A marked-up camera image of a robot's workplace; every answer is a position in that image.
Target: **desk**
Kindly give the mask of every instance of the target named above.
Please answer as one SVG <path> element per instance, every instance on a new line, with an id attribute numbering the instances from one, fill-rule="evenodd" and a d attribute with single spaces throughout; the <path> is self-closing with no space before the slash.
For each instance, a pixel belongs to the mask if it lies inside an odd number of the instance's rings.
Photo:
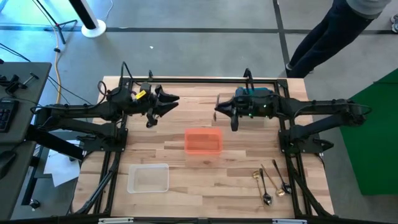
<path id="1" fill-rule="evenodd" d="M 15 96 L 38 103 L 50 68 L 51 63 L 6 62 L 0 65 L 0 75 L 5 75 L 7 79 L 10 79 L 13 74 L 16 74 L 20 77 L 20 81 L 24 82 L 30 77 L 29 72 L 33 72 L 39 79 L 28 83 L 26 90 L 17 90 Z M 0 86 L 0 98 L 8 96 L 4 89 L 5 87 Z M 0 133 L 0 152 L 10 150 L 18 142 L 24 140 L 27 128 L 33 117 L 29 109 L 33 106 L 35 105 L 31 102 L 19 100 L 19 108 L 12 120 L 9 132 Z M 20 145 L 16 149 L 17 157 L 9 172 L 0 180 L 0 200 L 5 202 L 0 209 L 0 220 L 9 219 L 12 215 L 33 156 L 34 146 L 35 142 L 25 142 Z"/>
<path id="2" fill-rule="evenodd" d="M 104 77 L 112 89 L 119 77 Z M 307 100 L 304 81 L 288 79 L 292 98 Z M 256 181 L 251 174 L 264 164 L 277 184 L 280 179 L 271 159 L 275 159 L 287 181 L 284 155 L 279 152 L 279 120 L 241 118 L 239 131 L 233 133 L 229 118 L 218 114 L 213 121 L 216 96 L 228 100 L 237 86 L 231 83 L 162 83 L 166 93 L 180 96 L 179 106 L 159 118 L 157 126 L 147 129 L 145 116 L 128 117 L 129 135 L 122 153 L 114 192 L 113 217 L 214 217 L 214 218 L 293 218 L 290 196 L 277 198 L 266 179 L 274 204 L 262 207 Z M 271 85 L 257 84 L 256 87 Z M 297 124 L 308 124 L 311 116 L 300 116 Z M 184 152 L 184 130 L 189 127 L 219 127 L 223 132 L 223 152 L 219 156 L 188 156 Z M 93 193 L 100 179 L 103 152 L 92 153 L 83 163 L 78 179 L 74 210 Z M 303 154 L 307 185 L 326 211 L 333 213 L 325 171 L 314 155 Z M 170 187 L 166 193 L 129 194 L 127 175 L 131 164 L 166 163 L 170 166 Z M 297 190 L 303 210 L 302 193 Z M 102 199 L 106 202 L 107 194 Z"/>

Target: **orange plastic container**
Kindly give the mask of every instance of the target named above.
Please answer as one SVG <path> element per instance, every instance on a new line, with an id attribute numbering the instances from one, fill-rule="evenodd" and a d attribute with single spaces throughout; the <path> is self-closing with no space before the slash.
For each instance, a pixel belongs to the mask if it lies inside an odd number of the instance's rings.
<path id="1" fill-rule="evenodd" d="M 189 128 L 185 130 L 185 152 L 194 155 L 220 154 L 223 138 L 218 128 Z"/>

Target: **white stand base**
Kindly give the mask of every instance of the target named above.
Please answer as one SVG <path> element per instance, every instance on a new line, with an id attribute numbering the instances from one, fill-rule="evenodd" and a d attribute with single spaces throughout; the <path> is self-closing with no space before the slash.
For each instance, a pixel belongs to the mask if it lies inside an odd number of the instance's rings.
<path id="1" fill-rule="evenodd" d="M 97 19 L 98 21 L 98 26 L 95 29 L 87 29 L 84 25 L 81 27 L 81 33 L 88 38 L 94 38 L 98 37 L 101 34 L 105 33 L 106 30 L 106 24 L 104 21 Z"/>

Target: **wooden tabletop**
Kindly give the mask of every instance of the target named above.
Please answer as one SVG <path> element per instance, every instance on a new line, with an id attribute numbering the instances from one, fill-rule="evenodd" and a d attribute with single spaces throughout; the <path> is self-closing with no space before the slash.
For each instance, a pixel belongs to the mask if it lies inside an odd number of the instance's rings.
<path id="1" fill-rule="evenodd" d="M 104 77 L 108 89 L 117 87 L 119 77 Z M 304 81 L 288 79 L 290 97 L 307 100 Z M 115 217 L 213 217 L 213 218 L 293 218 L 291 196 L 277 197 L 275 187 L 265 179 L 274 202 L 264 208 L 259 199 L 252 173 L 263 164 L 274 182 L 280 185 L 271 160 L 275 159 L 287 182 L 284 155 L 279 151 L 277 118 L 241 118 L 239 130 L 232 132 L 229 118 L 217 114 L 213 121 L 216 96 L 229 100 L 237 84 L 162 83 L 166 93 L 180 97 L 179 106 L 159 118 L 157 126 L 147 129 L 145 116 L 128 118 L 127 146 L 122 153 L 113 200 Z M 312 122 L 311 116 L 299 116 L 298 124 Z M 184 131 L 187 128 L 219 127 L 223 132 L 223 152 L 218 156 L 186 155 Z M 100 179 L 103 152 L 92 153 L 83 163 L 78 179 L 74 210 L 79 209 L 93 193 Z M 308 188 L 326 211 L 333 213 L 325 171 L 312 154 L 303 154 Z M 164 193 L 129 194 L 127 177 L 132 164 L 166 163 L 170 170 L 169 191 Z M 103 196 L 106 202 L 108 187 Z M 300 208 L 304 211 L 302 193 L 298 190 Z"/>

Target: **concrete floor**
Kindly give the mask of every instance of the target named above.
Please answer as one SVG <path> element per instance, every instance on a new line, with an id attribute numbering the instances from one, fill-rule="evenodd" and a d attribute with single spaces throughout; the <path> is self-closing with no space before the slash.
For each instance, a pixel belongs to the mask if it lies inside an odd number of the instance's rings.
<path id="1" fill-rule="evenodd" d="M 68 1 L 42 1 L 58 22 L 77 19 Z M 90 0 L 98 18 L 110 7 L 108 0 Z M 114 0 L 106 21 L 108 27 L 159 28 L 240 28 L 263 29 L 264 33 L 204 32 L 128 32 L 110 29 L 97 39 L 87 39 L 80 32 L 65 32 L 68 38 L 59 63 L 62 85 L 95 102 L 96 83 L 105 75 L 118 75 L 126 61 L 135 75 L 224 76 L 240 77 L 246 67 L 255 77 L 278 77 L 284 70 L 281 41 L 275 19 L 273 0 Z M 279 0 L 285 29 L 312 29 L 325 15 L 331 0 Z M 398 12 L 393 1 L 368 30 L 389 30 L 389 18 Z M 9 1 L 0 12 L 0 26 L 47 25 L 47 21 L 27 0 Z M 286 34 L 291 56 L 302 34 Z M 361 35 L 338 55 L 305 78 L 310 99 L 349 98 L 395 70 L 398 65 L 396 35 Z M 55 37 L 52 32 L 0 29 L 0 42 L 37 62 L 53 62 Z M 0 58 L 22 61 L 3 50 Z M 64 93 L 71 103 L 82 103 Z M 46 85 L 40 103 L 54 103 L 55 89 Z M 358 189 L 339 129 L 322 133 L 335 143 L 325 153 L 326 176 L 335 213 L 344 218 L 398 223 L 398 197 L 363 197 Z M 43 207 L 31 212 L 16 206 L 13 218 L 63 215 L 72 198 L 74 183 L 55 189 L 51 181 L 40 180 L 34 197 L 46 199 Z M 61 204 L 53 209 L 53 204 Z"/>

